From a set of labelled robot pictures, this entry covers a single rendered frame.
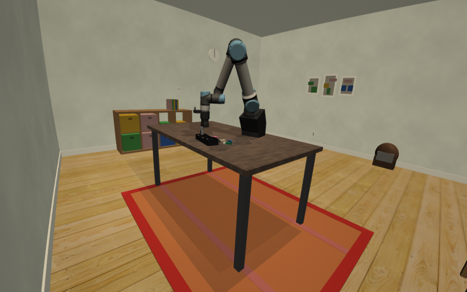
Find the black rack of bins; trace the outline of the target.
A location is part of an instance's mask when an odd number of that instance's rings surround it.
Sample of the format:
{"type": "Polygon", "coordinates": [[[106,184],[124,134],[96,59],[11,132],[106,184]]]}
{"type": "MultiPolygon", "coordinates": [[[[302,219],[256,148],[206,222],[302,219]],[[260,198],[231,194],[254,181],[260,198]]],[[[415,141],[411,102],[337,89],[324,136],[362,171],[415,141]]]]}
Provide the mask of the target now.
{"type": "Polygon", "coordinates": [[[195,134],[195,139],[197,139],[198,141],[204,143],[207,146],[219,145],[219,139],[218,138],[209,136],[209,135],[207,135],[205,133],[203,135],[195,134]]]}

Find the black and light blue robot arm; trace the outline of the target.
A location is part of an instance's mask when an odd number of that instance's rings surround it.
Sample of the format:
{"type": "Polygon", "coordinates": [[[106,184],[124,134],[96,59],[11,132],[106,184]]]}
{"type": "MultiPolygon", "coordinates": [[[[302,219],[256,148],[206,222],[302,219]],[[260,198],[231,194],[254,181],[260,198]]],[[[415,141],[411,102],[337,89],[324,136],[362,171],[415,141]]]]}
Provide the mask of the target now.
{"type": "Polygon", "coordinates": [[[253,89],[248,65],[247,65],[246,47],[241,39],[235,38],[229,42],[226,52],[226,59],[219,75],[214,93],[210,91],[200,92],[200,105],[210,106],[210,104],[224,104],[225,95],[223,94],[229,76],[235,65],[240,86],[242,89],[242,100],[244,103],[243,114],[245,117],[252,118],[260,114],[259,102],[255,89],[253,89]]]}

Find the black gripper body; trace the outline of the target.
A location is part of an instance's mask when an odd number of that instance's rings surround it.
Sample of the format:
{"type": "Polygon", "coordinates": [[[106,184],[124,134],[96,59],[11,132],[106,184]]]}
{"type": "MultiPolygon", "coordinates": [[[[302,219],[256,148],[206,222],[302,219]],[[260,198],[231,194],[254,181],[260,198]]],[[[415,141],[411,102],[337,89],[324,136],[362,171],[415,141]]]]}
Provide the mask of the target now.
{"type": "Polygon", "coordinates": [[[210,119],[209,110],[210,110],[209,105],[200,105],[200,110],[196,110],[196,107],[194,107],[193,113],[200,114],[201,127],[204,127],[204,128],[209,127],[209,119],[210,119]]]}

